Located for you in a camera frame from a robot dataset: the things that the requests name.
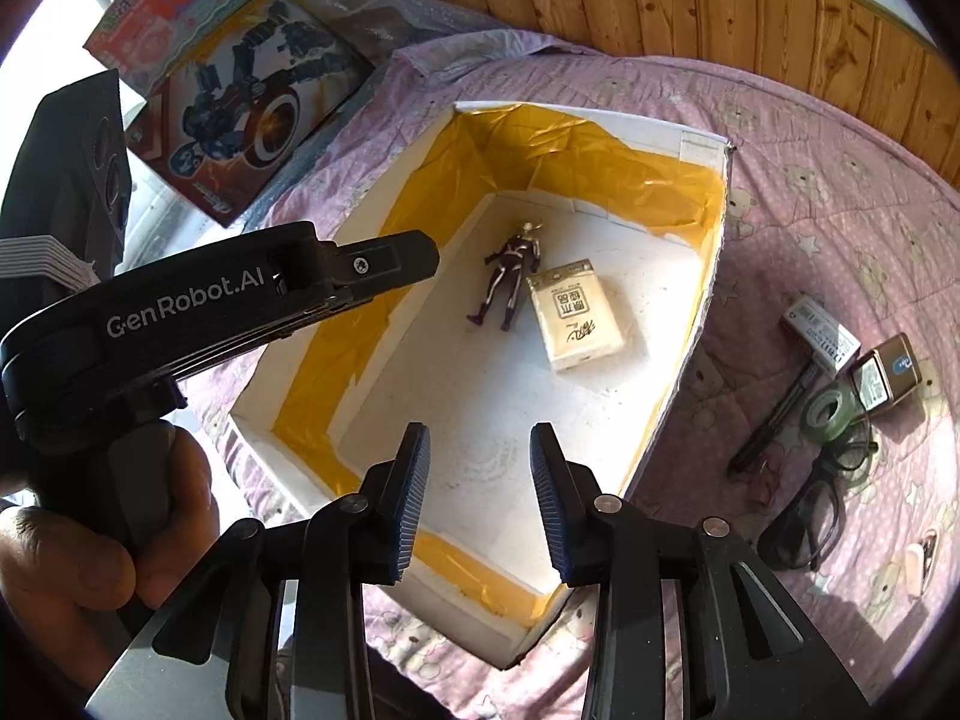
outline pink bedsheet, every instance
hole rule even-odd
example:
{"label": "pink bedsheet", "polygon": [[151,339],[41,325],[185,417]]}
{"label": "pink bedsheet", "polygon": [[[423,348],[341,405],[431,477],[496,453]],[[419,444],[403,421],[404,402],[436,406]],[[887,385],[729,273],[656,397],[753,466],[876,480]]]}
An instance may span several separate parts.
{"label": "pink bedsheet", "polygon": [[[553,47],[543,55],[532,55]],[[768,460],[782,469],[769,509],[727,481],[728,458],[802,364],[778,327],[812,293],[869,348],[909,334],[918,396],[877,420],[880,453],[851,481],[842,541],[822,570],[781,575],[869,698],[890,682],[958,579],[960,395],[958,196],[924,163],[862,122],[781,84],[703,62],[616,59],[515,30],[476,33],[397,52],[373,100],[270,223],[309,218],[330,235],[392,158],[455,100],[531,100],[682,122],[737,146],[727,242],[702,341],[635,502],[660,519],[708,514],[754,538],[795,493],[816,454],[788,424]],[[268,524],[294,517],[227,418],[256,352],[188,383],[194,409],[230,472]],[[904,589],[904,546],[943,533],[929,589]],[[499,672],[392,603],[366,591],[368,640],[463,718],[580,716],[593,595],[578,592],[516,668]],[[679,648],[667,642],[668,716],[679,716]]]}

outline white foam box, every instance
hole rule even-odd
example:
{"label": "white foam box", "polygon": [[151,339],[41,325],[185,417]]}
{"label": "white foam box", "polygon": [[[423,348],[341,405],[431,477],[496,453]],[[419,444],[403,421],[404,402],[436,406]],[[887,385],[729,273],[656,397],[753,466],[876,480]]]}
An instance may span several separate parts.
{"label": "white foam box", "polygon": [[[486,151],[469,143],[464,151],[451,140],[453,131],[473,131],[477,139],[473,124],[505,110],[511,114],[499,136],[514,139],[500,151],[488,134],[478,140]],[[549,119],[554,132],[579,122],[569,142],[551,148],[530,136],[521,150],[529,146],[531,159],[537,148],[563,152],[579,143],[578,133],[591,133],[587,146],[570,151],[571,160],[587,162],[571,163],[566,183],[557,178],[565,175],[563,153],[537,162],[522,186],[514,173],[490,183],[496,171],[485,160],[512,159],[519,136],[511,133],[526,137],[526,130],[508,129],[527,119],[538,127]],[[610,143],[598,149],[598,138]],[[593,164],[590,145],[706,181],[706,189],[688,193],[709,204],[702,240],[685,234],[683,220],[696,215],[686,205],[675,213],[679,227],[662,224],[673,213],[670,196],[657,196],[661,205],[653,210],[630,191],[597,196],[596,186],[608,182],[581,180],[584,165]],[[490,664],[515,664],[568,595],[547,554],[530,475],[530,430],[552,423],[568,459],[589,466],[605,493],[631,494],[707,311],[729,155],[718,135],[610,111],[520,103],[459,103],[443,111],[334,237],[347,244],[419,226],[440,247],[438,274],[271,343],[232,410],[237,428],[309,517],[355,488],[372,464],[391,459],[408,421],[427,425],[432,460],[414,560],[386,591]],[[453,182],[448,186],[431,170],[438,158],[452,157],[460,162],[448,162],[448,172],[460,174],[444,178]],[[493,190],[464,200],[473,173]],[[559,186],[570,186],[570,194],[552,191]],[[689,201],[678,194],[677,202]],[[467,321],[490,277],[484,256],[499,250],[520,220],[542,223],[536,234],[544,269],[592,262],[623,334],[621,351],[551,370],[529,295],[508,333],[499,329],[505,293],[484,326]]]}

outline finger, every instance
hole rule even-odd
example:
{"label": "finger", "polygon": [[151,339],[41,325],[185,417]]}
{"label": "finger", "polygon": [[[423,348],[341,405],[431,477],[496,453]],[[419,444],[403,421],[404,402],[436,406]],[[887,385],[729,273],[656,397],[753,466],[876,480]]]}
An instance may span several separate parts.
{"label": "finger", "polygon": [[203,447],[189,431],[176,428],[168,469],[175,508],[187,512],[209,511],[210,479],[210,463]]}
{"label": "finger", "polygon": [[0,512],[0,590],[27,637],[78,685],[94,688],[113,664],[80,606],[119,608],[134,581],[115,541],[42,509]]}
{"label": "finger", "polygon": [[203,557],[219,533],[219,512],[210,493],[210,465],[203,448],[179,429],[170,453],[170,523],[136,562],[136,594],[158,608]]}

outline roll of tape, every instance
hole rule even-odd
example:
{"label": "roll of tape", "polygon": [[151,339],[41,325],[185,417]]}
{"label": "roll of tape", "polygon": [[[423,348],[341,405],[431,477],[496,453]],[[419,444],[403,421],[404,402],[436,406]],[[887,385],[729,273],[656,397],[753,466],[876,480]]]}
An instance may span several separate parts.
{"label": "roll of tape", "polygon": [[829,443],[863,415],[856,393],[846,384],[834,382],[806,401],[800,416],[800,430],[815,443]]}

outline small white object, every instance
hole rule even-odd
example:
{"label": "small white object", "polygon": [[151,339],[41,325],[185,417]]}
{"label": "small white object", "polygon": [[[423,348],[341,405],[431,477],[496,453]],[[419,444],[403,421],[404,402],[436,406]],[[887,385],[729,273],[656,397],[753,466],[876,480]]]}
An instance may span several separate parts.
{"label": "small white object", "polygon": [[0,279],[40,276],[73,293],[99,282],[93,265],[80,260],[52,235],[0,240]]}
{"label": "small white object", "polygon": [[860,351],[856,336],[809,295],[786,310],[784,322],[809,344],[813,359],[832,379]]}
{"label": "small white object", "polygon": [[604,493],[594,498],[593,507],[597,509],[598,512],[603,512],[603,514],[616,514],[623,508],[623,501],[617,498],[616,495]]}
{"label": "small white object", "polygon": [[860,403],[867,411],[884,403],[889,397],[876,357],[867,360],[853,372],[853,386],[856,387]]}
{"label": "small white object", "polygon": [[918,543],[904,549],[904,574],[907,595],[919,598],[923,594],[923,546]]}
{"label": "small white object", "polygon": [[680,135],[680,161],[710,167],[718,173],[726,167],[726,155],[717,151],[716,138],[692,130]]}
{"label": "small white object", "polygon": [[722,517],[707,517],[704,519],[704,533],[714,538],[729,536],[730,524]]}
{"label": "small white object", "polygon": [[623,348],[620,328],[589,260],[529,276],[527,285],[553,370]]}

